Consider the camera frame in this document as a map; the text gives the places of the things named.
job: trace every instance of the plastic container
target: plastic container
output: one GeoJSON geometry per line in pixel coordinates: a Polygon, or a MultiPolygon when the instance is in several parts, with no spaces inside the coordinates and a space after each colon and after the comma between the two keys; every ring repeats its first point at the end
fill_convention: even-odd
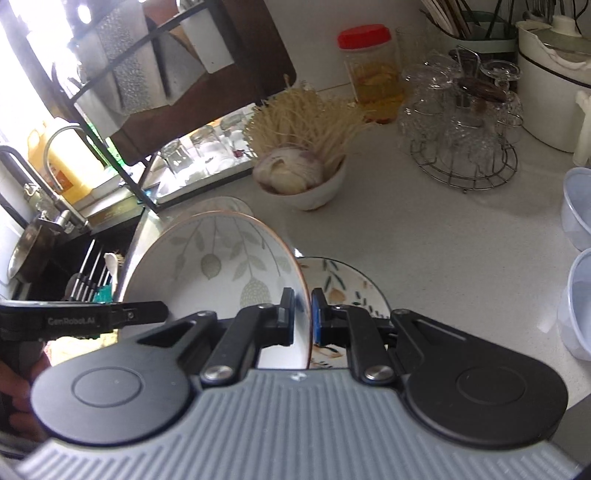
{"type": "Polygon", "coordinates": [[[582,252],[570,267],[569,279],[558,305],[560,337],[576,358],[591,361],[591,249],[582,252]]]}
{"type": "Polygon", "coordinates": [[[103,164],[96,159],[73,130],[62,132],[53,139],[49,149],[49,165],[63,191],[59,191],[43,165],[43,151],[49,138],[61,127],[69,125],[63,118],[43,121],[33,130],[28,144],[28,160],[45,181],[68,202],[76,203],[86,197],[103,179],[103,164]]]}
{"type": "Polygon", "coordinates": [[[384,25],[363,25],[338,37],[357,102],[369,121],[388,123],[396,118],[404,99],[394,41],[384,25]]]}
{"type": "Polygon", "coordinates": [[[591,170],[577,167],[564,176],[562,230],[578,250],[591,248],[591,170]]]}

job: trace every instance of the plate rim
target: plate rim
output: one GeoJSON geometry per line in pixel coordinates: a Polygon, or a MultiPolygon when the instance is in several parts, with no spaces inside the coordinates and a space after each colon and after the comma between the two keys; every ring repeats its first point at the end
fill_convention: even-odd
{"type": "Polygon", "coordinates": [[[351,270],[356,271],[359,275],[361,275],[363,278],[366,278],[367,280],[369,280],[369,282],[375,287],[375,289],[379,292],[379,294],[382,296],[382,298],[384,299],[384,302],[386,302],[386,306],[388,307],[388,312],[392,311],[392,307],[390,306],[390,302],[388,301],[388,299],[386,298],[386,295],[384,295],[384,292],[378,287],[378,284],[376,282],[374,282],[371,278],[369,278],[365,273],[363,273],[361,270],[353,267],[352,265],[349,265],[347,262],[343,262],[342,260],[337,260],[336,258],[330,258],[330,257],[321,257],[321,256],[317,256],[317,255],[305,255],[303,257],[296,257],[296,260],[299,262],[299,260],[331,260],[333,262],[338,262],[342,265],[345,265],[346,267],[349,267],[351,270]]]}
{"type": "Polygon", "coordinates": [[[314,337],[313,337],[314,324],[312,321],[312,305],[311,305],[310,293],[309,293],[309,289],[308,289],[308,284],[306,282],[306,278],[304,277],[304,274],[300,268],[300,264],[297,261],[297,257],[293,254],[293,252],[291,251],[289,246],[283,241],[283,239],[279,236],[279,234],[276,233],[276,231],[274,231],[266,223],[263,223],[258,218],[247,215],[246,213],[234,212],[232,210],[210,210],[208,212],[195,213],[194,215],[191,215],[191,216],[183,219],[182,221],[175,223],[173,225],[170,225],[169,227],[165,228],[162,231],[162,233],[160,234],[160,236],[154,241],[154,243],[152,243],[152,245],[150,245],[148,247],[146,252],[143,254],[142,258],[139,260],[138,264],[135,266],[134,271],[131,274],[131,278],[129,279],[129,282],[128,282],[127,287],[125,289],[125,294],[123,295],[123,298],[121,299],[121,302],[127,301],[126,296],[128,295],[128,293],[130,291],[130,287],[132,286],[132,282],[133,282],[134,278],[137,277],[136,272],[139,270],[142,263],[145,262],[145,259],[148,256],[148,254],[153,249],[155,249],[157,245],[159,245],[160,243],[162,243],[164,241],[164,237],[167,233],[169,233],[170,231],[172,231],[174,229],[182,228],[182,227],[186,226],[188,223],[194,221],[198,217],[217,216],[220,214],[223,214],[226,216],[233,216],[233,217],[237,217],[237,218],[242,218],[243,220],[246,219],[246,221],[248,221],[248,222],[252,222],[252,223],[257,224],[266,233],[271,235],[273,237],[273,239],[275,241],[277,241],[284,248],[284,250],[286,250],[289,253],[288,257],[293,260],[293,263],[295,264],[295,267],[296,267],[294,269],[294,271],[298,275],[301,284],[305,287],[306,298],[305,298],[305,302],[304,302],[304,312],[307,315],[307,317],[309,319],[309,324],[310,324],[309,332],[308,332],[309,333],[309,341],[307,342],[308,343],[308,355],[307,355],[307,360],[306,360],[306,362],[307,362],[306,368],[309,368],[311,356],[312,356],[312,344],[313,344],[313,339],[314,339],[314,337]]]}
{"type": "MultiPolygon", "coordinates": [[[[249,215],[248,213],[244,213],[244,212],[237,212],[237,213],[241,213],[243,215],[246,215],[246,216],[249,216],[249,217],[252,217],[252,218],[256,218],[255,217],[254,210],[252,210],[252,207],[250,205],[248,205],[247,202],[245,202],[241,198],[238,198],[238,197],[235,197],[235,196],[232,196],[232,195],[216,195],[215,197],[210,197],[208,199],[202,199],[199,202],[197,202],[195,205],[193,205],[193,207],[199,205],[200,203],[208,202],[210,200],[216,200],[216,199],[232,199],[232,200],[238,200],[240,203],[243,203],[244,205],[246,205],[246,207],[251,211],[251,215],[249,215]]],[[[236,210],[208,210],[207,212],[201,212],[201,213],[208,213],[208,212],[236,212],[236,210]]]]}

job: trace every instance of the drinking glass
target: drinking glass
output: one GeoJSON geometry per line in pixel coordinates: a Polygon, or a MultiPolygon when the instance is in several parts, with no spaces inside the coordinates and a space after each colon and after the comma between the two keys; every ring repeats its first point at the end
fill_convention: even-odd
{"type": "Polygon", "coordinates": [[[448,55],[455,61],[464,77],[476,77],[480,71],[480,55],[469,48],[458,45],[449,51],[448,55]]]}
{"type": "Polygon", "coordinates": [[[443,114],[444,109],[437,102],[418,100],[403,105],[396,119],[401,146],[411,152],[420,150],[426,159],[433,159],[443,126],[443,114]]]}
{"type": "Polygon", "coordinates": [[[495,124],[495,132],[504,148],[509,148],[521,139],[523,119],[514,113],[505,112],[495,124]]]}
{"type": "Polygon", "coordinates": [[[507,103],[507,95],[499,87],[474,77],[464,77],[456,82],[456,90],[461,94],[457,109],[482,118],[490,130],[495,129],[497,120],[504,118],[499,112],[507,103]]]}
{"type": "Polygon", "coordinates": [[[236,158],[226,148],[211,125],[195,130],[189,138],[197,155],[205,161],[207,173],[213,175],[236,164],[236,158]]]}
{"type": "Polygon", "coordinates": [[[420,27],[398,27],[396,29],[398,57],[401,69],[422,63],[427,56],[427,34],[420,27]]]}
{"type": "Polygon", "coordinates": [[[425,59],[425,65],[429,65],[445,74],[450,80],[463,77],[462,67],[458,62],[448,55],[442,55],[436,51],[431,51],[425,59]]]}
{"type": "Polygon", "coordinates": [[[523,108],[515,92],[509,89],[509,83],[521,78],[521,70],[517,65],[506,60],[489,60],[480,65],[480,71],[495,81],[507,95],[506,111],[513,115],[521,115],[523,108]]]}
{"type": "Polygon", "coordinates": [[[191,158],[180,140],[172,140],[163,146],[160,156],[181,184],[187,185],[205,176],[203,162],[191,158]]]}
{"type": "Polygon", "coordinates": [[[246,140],[244,140],[244,128],[246,127],[246,117],[242,112],[235,112],[226,115],[220,122],[220,128],[224,134],[226,142],[239,161],[247,160],[245,155],[250,151],[246,140]]]}
{"type": "Polygon", "coordinates": [[[448,75],[429,65],[413,65],[402,73],[406,102],[438,103],[446,106],[446,93],[453,82],[448,75]]]}
{"type": "Polygon", "coordinates": [[[459,113],[450,118],[437,149],[439,160],[455,176],[482,178],[495,171],[501,149],[498,137],[482,118],[459,113]]]}

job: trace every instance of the leaf pattern plate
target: leaf pattern plate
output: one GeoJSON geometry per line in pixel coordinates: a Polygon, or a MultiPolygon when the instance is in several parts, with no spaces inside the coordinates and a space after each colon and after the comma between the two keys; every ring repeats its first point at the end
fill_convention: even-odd
{"type": "Polygon", "coordinates": [[[164,228],[169,228],[175,223],[182,222],[198,213],[205,212],[240,212],[254,217],[252,209],[241,199],[236,197],[213,197],[194,202],[187,200],[179,205],[167,208],[159,214],[164,228]]]}
{"type": "MultiPolygon", "coordinates": [[[[262,368],[307,368],[311,350],[310,299],[298,262],[267,225],[238,212],[206,212],[175,223],[135,268],[124,301],[162,300],[169,320],[200,310],[231,318],[246,306],[279,303],[295,291],[294,343],[261,352],[262,368]]],[[[161,324],[129,326],[128,338],[161,324]]]]}
{"type": "MultiPolygon", "coordinates": [[[[310,293],[314,288],[322,288],[331,305],[357,305],[373,317],[390,317],[388,301],[374,282],[359,270],[330,258],[304,257],[297,261],[310,293]]],[[[314,345],[310,368],[347,368],[345,349],[336,345],[314,345]]]]}

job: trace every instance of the red lid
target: red lid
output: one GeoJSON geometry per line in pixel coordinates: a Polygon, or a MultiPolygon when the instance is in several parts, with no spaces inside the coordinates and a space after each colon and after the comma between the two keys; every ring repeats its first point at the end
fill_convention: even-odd
{"type": "Polygon", "coordinates": [[[339,47],[343,50],[374,47],[391,39],[390,30],[382,24],[361,25],[343,30],[338,37],[339,47]]]}

